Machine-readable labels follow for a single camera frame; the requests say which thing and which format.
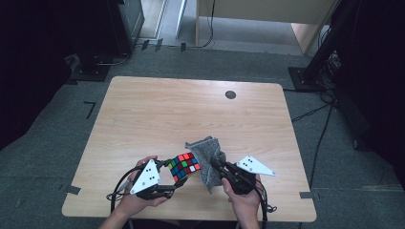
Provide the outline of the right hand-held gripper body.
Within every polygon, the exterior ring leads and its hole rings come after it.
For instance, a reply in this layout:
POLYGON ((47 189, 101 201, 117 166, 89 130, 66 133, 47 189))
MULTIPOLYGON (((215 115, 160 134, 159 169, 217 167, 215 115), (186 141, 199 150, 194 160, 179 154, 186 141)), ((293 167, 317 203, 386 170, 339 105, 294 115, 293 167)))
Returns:
POLYGON ((236 195, 247 195, 256 184, 256 176, 275 176, 275 172, 255 157, 248 155, 238 162, 220 162, 219 173, 225 177, 236 195))

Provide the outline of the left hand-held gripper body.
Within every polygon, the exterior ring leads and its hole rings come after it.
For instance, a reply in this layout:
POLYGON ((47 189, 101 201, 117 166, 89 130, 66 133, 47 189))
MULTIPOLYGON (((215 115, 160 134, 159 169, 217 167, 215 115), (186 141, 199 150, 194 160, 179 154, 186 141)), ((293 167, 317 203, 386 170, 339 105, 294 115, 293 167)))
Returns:
POLYGON ((163 162, 150 159, 143 165, 142 170, 134 178, 130 195, 151 200, 156 198, 171 198, 176 190, 175 185, 160 185, 160 168, 163 162))

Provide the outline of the grey cloth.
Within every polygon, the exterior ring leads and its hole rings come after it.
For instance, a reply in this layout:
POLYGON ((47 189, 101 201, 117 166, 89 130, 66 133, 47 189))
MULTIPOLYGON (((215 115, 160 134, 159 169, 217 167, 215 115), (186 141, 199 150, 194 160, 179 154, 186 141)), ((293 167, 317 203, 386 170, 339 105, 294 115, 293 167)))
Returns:
POLYGON ((211 194, 215 186, 222 185, 218 172, 211 166, 211 161, 217 160, 218 153, 223 152, 218 138, 207 136, 193 143, 186 142, 184 147, 198 160, 201 166, 200 180, 208 193, 211 194))

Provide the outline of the multicoloured puzzle cube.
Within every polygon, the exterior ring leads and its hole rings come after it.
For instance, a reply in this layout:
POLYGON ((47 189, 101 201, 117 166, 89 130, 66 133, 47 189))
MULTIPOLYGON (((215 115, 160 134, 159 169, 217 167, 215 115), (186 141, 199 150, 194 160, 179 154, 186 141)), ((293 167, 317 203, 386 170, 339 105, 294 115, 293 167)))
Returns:
POLYGON ((168 164, 173 179, 178 182, 199 172, 201 166, 195 156, 189 152, 176 156, 168 164))

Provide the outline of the person's right hand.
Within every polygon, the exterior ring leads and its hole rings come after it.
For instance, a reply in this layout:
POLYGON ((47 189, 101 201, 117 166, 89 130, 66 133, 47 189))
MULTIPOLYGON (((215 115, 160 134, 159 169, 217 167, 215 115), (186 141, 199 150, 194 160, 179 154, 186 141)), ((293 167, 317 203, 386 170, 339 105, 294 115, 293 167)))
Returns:
POLYGON ((251 191, 247 195, 236 195, 230 182, 225 177, 222 179, 222 185, 224 192, 228 196, 228 201, 232 204, 232 209, 237 220, 258 219, 257 214, 260 205, 260 198, 255 191, 251 191))

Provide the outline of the person's left hand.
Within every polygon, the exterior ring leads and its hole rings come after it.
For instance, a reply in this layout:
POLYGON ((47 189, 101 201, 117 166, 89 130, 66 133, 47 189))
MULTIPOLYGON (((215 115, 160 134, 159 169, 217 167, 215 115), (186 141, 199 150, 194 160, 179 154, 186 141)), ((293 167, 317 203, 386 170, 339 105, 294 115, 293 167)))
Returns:
MULTIPOLYGON (((143 165, 143 164, 149 162, 151 159, 157 159, 157 158, 158 158, 158 156, 145 157, 145 158, 141 159, 140 161, 138 161, 136 166, 143 165)), ((127 179, 133 181, 137 173, 138 173, 138 171, 133 172, 131 175, 128 176, 127 179)), ((131 190, 131 187, 132 187, 132 185, 130 183, 127 186, 127 188, 125 189, 125 193, 129 192, 131 190)), ((130 217, 132 217, 133 215, 136 215, 137 213, 141 212, 146 207, 157 207, 167 200, 168 200, 168 198, 166 198, 166 197, 145 200, 145 199, 137 197, 136 195, 127 195, 122 198, 122 200, 120 201, 119 205, 117 206, 117 208, 115 210, 118 211, 119 216, 121 218, 123 218, 125 221, 125 220, 129 219, 130 217)))

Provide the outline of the black angled floor tape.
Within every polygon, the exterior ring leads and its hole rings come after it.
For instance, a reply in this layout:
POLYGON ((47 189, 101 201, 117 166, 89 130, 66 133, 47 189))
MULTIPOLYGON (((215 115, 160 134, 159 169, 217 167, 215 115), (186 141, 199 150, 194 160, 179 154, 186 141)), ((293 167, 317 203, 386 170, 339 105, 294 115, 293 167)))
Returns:
POLYGON ((84 101, 83 103, 91 106, 89 112, 86 115, 86 119, 89 119, 90 116, 93 113, 93 110, 94 110, 95 106, 96 106, 96 102, 94 102, 94 101, 84 101))

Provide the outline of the black flat stand base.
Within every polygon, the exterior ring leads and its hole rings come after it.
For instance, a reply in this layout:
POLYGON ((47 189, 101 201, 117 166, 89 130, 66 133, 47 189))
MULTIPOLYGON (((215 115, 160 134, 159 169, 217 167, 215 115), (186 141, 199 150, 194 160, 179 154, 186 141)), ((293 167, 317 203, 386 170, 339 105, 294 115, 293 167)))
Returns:
POLYGON ((73 72, 70 79, 73 81, 104 82, 110 70, 108 65, 96 63, 91 56, 72 56, 73 72))

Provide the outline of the black metal stand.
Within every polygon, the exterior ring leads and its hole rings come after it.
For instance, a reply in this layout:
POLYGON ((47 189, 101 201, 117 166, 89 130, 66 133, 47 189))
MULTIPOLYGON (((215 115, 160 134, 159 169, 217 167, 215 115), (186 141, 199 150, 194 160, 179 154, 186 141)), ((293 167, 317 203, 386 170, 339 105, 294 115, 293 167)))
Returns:
POLYGON ((335 20, 325 41, 320 46, 310 63, 305 68, 289 67, 288 73, 297 92, 324 92, 326 86, 321 83, 320 71, 331 56, 338 36, 342 33, 352 13, 362 0, 344 0, 338 4, 339 12, 335 12, 335 20))

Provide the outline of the black cabinet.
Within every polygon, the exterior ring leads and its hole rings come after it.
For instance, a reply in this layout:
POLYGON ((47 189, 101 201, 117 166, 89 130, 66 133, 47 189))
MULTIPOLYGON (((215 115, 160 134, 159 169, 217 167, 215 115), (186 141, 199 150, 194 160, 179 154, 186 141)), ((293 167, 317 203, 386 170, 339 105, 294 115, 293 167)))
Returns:
POLYGON ((131 54, 144 23, 140 0, 106 0, 119 54, 131 54))

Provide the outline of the light wooden desk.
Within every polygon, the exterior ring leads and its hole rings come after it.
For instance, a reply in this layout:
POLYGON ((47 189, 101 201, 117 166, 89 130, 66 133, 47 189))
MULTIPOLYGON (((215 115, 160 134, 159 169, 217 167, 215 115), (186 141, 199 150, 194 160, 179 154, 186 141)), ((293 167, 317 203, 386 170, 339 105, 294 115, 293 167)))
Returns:
POLYGON ((317 35, 330 22, 341 0, 197 0, 195 44, 199 44, 200 17, 214 16, 290 23, 301 52, 308 54, 317 35))

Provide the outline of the dark curtain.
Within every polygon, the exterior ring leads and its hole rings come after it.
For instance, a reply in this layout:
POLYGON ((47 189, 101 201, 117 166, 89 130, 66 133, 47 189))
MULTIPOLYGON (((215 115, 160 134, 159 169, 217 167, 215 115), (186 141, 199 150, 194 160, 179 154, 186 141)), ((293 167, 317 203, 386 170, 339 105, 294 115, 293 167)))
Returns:
POLYGON ((24 135, 71 76, 91 0, 0 0, 0 151, 24 135))
POLYGON ((348 100, 356 143, 387 160, 405 190, 405 0, 343 0, 333 81, 348 100))

